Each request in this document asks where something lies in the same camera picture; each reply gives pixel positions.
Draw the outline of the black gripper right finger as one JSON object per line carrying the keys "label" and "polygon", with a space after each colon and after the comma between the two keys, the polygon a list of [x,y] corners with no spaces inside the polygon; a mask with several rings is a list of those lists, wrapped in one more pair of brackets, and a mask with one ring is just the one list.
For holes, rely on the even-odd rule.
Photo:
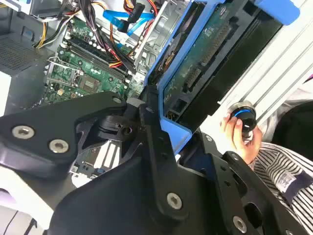
{"label": "black gripper right finger", "polygon": [[217,235],[305,235],[295,220],[261,179],[233,152],[222,157],[209,136],[199,134],[195,154],[197,168],[215,199],[206,199],[212,215],[211,228]]}

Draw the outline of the person's bare hand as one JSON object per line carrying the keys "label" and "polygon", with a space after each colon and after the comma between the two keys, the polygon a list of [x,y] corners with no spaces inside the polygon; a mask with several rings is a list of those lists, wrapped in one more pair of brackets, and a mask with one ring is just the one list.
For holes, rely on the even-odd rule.
{"label": "person's bare hand", "polygon": [[243,140],[242,135],[243,122],[237,117],[230,117],[227,113],[220,124],[221,133],[227,141],[230,150],[238,154],[248,165],[254,162],[262,143],[262,132],[255,126],[252,130],[252,139],[247,143]]}

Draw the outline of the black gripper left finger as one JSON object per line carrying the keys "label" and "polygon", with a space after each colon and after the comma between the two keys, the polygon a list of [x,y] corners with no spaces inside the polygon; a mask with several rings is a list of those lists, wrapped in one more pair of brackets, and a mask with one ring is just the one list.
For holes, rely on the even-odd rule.
{"label": "black gripper left finger", "polygon": [[80,150],[108,139],[104,121],[110,118],[122,120],[118,136],[126,145],[120,165],[145,155],[174,157],[160,126],[157,93],[149,89],[138,107],[113,92],[100,92],[3,116],[0,163],[36,179],[63,179]]}

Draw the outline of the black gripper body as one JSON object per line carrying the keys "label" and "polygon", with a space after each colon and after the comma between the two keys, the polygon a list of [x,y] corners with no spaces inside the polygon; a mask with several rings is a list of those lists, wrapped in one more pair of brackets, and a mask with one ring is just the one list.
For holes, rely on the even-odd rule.
{"label": "black gripper body", "polygon": [[50,235],[222,235],[229,231],[217,198],[228,164],[209,156],[200,172],[173,156],[134,157],[66,196]]}

